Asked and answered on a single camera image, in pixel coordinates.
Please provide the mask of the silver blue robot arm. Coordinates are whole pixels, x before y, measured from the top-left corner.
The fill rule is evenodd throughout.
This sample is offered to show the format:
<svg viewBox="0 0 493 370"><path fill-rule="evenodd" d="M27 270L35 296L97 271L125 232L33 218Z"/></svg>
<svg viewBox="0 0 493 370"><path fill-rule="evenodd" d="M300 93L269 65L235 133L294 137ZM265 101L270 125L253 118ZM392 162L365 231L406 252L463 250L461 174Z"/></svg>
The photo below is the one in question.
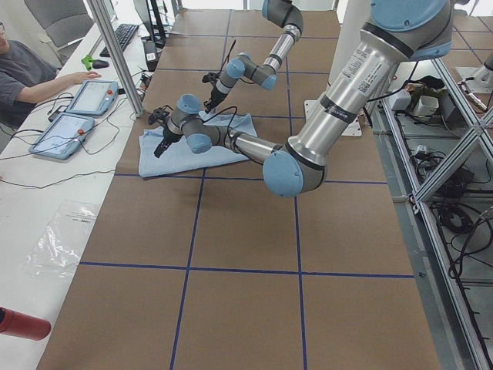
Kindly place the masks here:
<svg viewBox="0 0 493 370"><path fill-rule="evenodd" d="M241 79L248 79L266 90L272 90L277 84L277 71L303 34L304 18L292 1L265 1L262 15L279 26L282 33L263 62L255 62L249 53L241 52L227 61L218 73L210 75L213 88L209 99L204 102L207 113L221 104Z"/></svg>
<svg viewBox="0 0 493 370"><path fill-rule="evenodd" d="M391 70L401 62L442 57L451 47L452 1L372 1L369 9L358 47L317 99L302 130L276 144L227 126L207 125L200 118L200 111L221 104L239 79L247 78L264 89L275 86L277 70L302 36L304 18L290 1L264 2L263 17L283 30L264 63L256 64L241 53L228 62L206 102L191 94L181 96L173 112L159 120L163 139L155 156L180 140L196 154L223 146L261 163L264 183L280 197L317 189L326 176L330 148Z"/></svg>

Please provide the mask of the person's hand on desk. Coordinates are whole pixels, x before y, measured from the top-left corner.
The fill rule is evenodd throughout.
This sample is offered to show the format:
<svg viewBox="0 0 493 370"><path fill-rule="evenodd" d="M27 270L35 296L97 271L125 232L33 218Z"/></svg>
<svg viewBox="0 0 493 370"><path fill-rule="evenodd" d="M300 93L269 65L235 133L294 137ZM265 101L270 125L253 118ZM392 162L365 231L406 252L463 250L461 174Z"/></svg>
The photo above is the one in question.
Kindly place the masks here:
<svg viewBox="0 0 493 370"><path fill-rule="evenodd" d="M87 79L98 79L101 75L95 71L87 71L87 72L74 72L69 75L70 81L72 84L82 84Z"/></svg>

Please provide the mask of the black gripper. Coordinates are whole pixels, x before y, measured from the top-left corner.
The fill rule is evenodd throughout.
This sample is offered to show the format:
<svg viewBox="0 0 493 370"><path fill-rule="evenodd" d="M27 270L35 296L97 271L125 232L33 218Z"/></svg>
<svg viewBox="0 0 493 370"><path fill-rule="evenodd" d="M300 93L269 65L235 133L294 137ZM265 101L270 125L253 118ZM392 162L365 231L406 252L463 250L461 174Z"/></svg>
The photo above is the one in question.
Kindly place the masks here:
<svg viewBox="0 0 493 370"><path fill-rule="evenodd" d="M180 133L174 133L168 126L165 124L163 126L163 140L154 150L154 156L156 158L160 158L163 153L173 144L177 143L181 139L182 135Z"/></svg>
<svg viewBox="0 0 493 370"><path fill-rule="evenodd" d="M233 80L218 79L211 91L210 98L204 102L205 113L211 113L229 95L233 89Z"/></svg>

